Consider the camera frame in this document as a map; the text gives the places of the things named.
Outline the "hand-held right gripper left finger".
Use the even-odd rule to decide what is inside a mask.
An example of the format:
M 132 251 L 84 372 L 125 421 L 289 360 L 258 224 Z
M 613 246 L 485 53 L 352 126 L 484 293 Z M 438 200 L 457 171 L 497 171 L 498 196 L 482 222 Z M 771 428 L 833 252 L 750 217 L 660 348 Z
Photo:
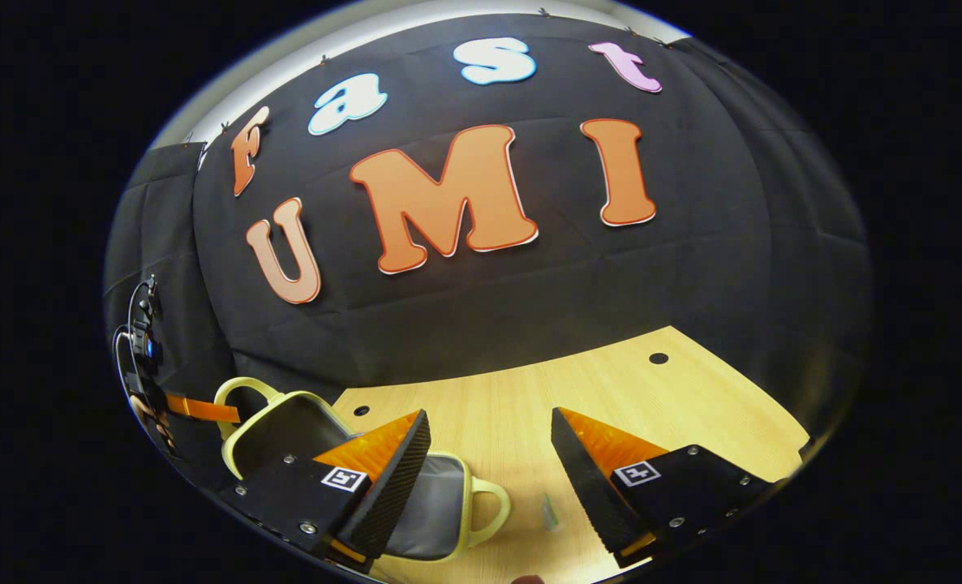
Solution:
M 395 428 L 371 447 L 329 408 L 270 408 L 238 426 L 221 423 L 222 454 L 236 476 L 221 498 L 285 547 L 367 573 L 432 442 L 424 411 Z

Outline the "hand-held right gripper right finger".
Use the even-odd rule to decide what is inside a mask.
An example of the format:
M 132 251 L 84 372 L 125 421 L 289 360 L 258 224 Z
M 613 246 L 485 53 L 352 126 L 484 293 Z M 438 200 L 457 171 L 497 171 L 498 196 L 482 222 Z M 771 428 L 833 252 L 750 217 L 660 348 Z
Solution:
M 552 411 L 552 444 L 621 568 L 661 561 L 766 499 L 771 482 L 699 444 L 667 450 L 588 415 Z

